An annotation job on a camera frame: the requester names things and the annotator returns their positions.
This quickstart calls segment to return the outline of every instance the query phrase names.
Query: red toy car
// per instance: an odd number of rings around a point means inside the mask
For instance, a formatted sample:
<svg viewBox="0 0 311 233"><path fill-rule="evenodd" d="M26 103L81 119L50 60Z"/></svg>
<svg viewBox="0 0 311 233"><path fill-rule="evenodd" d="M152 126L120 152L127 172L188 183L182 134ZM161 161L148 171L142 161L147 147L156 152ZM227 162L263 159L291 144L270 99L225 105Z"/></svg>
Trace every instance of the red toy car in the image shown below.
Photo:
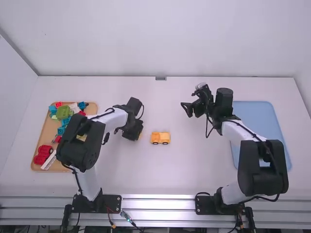
<svg viewBox="0 0 311 233"><path fill-rule="evenodd" d="M38 148L38 155L34 157L34 163L37 165L43 165L50 154L53 153L53 147L49 145L42 145Z"/></svg>
<svg viewBox="0 0 311 233"><path fill-rule="evenodd" d="M49 145L42 145L38 148L38 153L39 154L52 154L53 152L53 147Z"/></svg>
<svg viewBox="0 0 311 233"><path fill-rule="evenodd" d="M43 165L49 156L39 154L34 157L34 163L37 165Z"/></svg>

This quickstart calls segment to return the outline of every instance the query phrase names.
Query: connector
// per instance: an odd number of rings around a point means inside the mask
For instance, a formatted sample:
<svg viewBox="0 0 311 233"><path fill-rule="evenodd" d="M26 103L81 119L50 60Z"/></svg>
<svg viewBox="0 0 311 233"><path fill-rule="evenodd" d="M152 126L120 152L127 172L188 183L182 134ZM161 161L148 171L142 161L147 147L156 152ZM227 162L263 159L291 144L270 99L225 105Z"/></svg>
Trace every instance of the connector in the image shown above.
<svg viewBox="0 0 311 233"><path fill-rule="evenodd" d="M123 210L120 212L121 217L125 218L129 223L133 224L133 220L131 219L131 217L124 212Z"/></svg>

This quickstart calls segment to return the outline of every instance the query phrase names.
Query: red toy block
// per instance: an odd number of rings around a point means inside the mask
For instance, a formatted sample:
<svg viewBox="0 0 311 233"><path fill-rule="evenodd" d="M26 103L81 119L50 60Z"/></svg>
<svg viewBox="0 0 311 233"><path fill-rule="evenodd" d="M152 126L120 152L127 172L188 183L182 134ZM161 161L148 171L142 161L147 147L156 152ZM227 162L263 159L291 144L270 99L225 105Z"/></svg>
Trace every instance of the red toy block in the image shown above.
<svg viewBox="0 0 311 233"><path fill-rule="evenodd" d="M82 112L82 111L78 112L78 114L81 114L81 115L83 115L83 116L86 116L86 113L85 113L85 112Z"/></svg>
<svg viewBox="0 0 311 233"><path fill-rule="evenodd" d="M53 152L53 147L49 145L42 145L38 148L39 154L50 155Z"/></svg>
<svg viewBox="0 0 311 233"><path fill-rule="evenodd" d="M60 143L61 140L62 140L62 136L61 136L61 135L58 135L58 136L55 138L54 142Z"/></svg>
<svg viewBox="0 0 311 233"><path fill-rule="evenodd" d="M60 106L63 106L63 103L61 101L55 103L55 107L56 108L58 108Z"/></svg>
<svg viewBox="0 0 311 233"><path fill-rule="evenodd" d="M34 157L34 164L43 165L46 160L46 157L39 154Z"/></svg>

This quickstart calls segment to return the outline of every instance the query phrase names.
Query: white wall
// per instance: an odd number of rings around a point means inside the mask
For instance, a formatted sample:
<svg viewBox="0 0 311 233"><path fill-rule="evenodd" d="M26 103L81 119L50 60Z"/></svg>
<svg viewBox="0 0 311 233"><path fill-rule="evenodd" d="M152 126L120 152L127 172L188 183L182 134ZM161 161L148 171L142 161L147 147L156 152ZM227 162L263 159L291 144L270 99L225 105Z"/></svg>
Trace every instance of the white wall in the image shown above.
<svg viewBox="0 0 311 233"><path fill-rule="evenodd" d="M310 26L309 0L0 0L41 75L295 76L309 113Z"/></svg>
<svg viewBox="0 0 311 233"><path fill-rule="evenodd" d="M37 78L38 76L0 35L0 173Z"/></svg>

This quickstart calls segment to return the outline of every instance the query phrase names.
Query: green toy block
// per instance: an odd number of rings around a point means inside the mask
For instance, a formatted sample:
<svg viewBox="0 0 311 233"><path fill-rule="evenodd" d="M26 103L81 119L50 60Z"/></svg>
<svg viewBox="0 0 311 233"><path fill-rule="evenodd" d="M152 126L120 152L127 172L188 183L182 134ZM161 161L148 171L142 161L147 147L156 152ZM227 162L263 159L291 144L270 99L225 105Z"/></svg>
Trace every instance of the green toy block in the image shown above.
<svg viewBox="0 0 311 233"><path fill-rule="evenodd" d="M66 119L69 117L70 108L67 105L60 106L57 109L56 117L58 119Z"/></svg>

